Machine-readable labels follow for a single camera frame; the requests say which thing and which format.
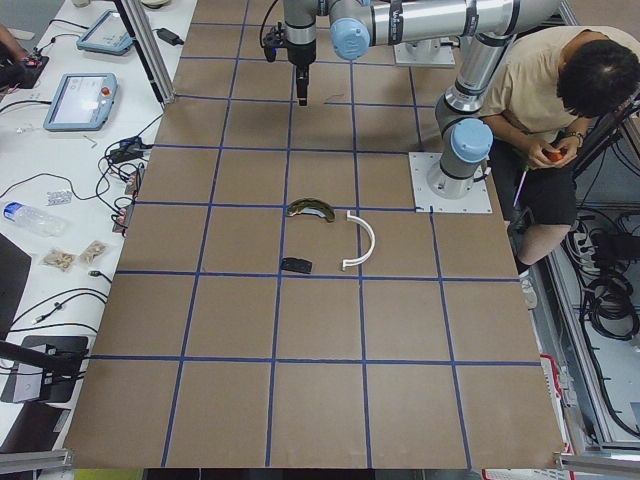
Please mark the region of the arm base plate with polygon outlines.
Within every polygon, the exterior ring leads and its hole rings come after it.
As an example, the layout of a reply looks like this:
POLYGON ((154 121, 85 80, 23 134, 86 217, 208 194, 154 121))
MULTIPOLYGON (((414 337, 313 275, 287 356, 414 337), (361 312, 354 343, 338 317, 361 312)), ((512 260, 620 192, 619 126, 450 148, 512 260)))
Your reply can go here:
POLYGON ((456 45, 449 37, 404 42, 394 46, 395 64, 427 68, 453 69, 456 45))
POLYGON ((419 213, 492 214, 485 171, 478 164, 467 179, 448 177, 441 169, 440 153, 408 154, 414 209, 419 213))

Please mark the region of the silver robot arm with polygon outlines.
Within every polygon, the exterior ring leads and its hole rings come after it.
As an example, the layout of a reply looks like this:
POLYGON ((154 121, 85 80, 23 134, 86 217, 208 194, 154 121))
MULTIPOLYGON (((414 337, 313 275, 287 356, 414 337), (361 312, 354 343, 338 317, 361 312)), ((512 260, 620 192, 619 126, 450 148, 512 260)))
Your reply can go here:
POLYGON ((440 135, 449 140, 458 123, 476 117, 486 91, 516 36, 551 17, 556 1, 286 1, 284 19, 261 41, 274 61, 284 49, 295 68, 296 95, 306 105, 309 70, 316 60, 316 20, 329 20, 334 53, 354 62, 374 48, 393 52, 399 67, 455 70, 455 80, 434 105, 440 135), (437 61, 437 46, 457 40, 460 55, 437 61))

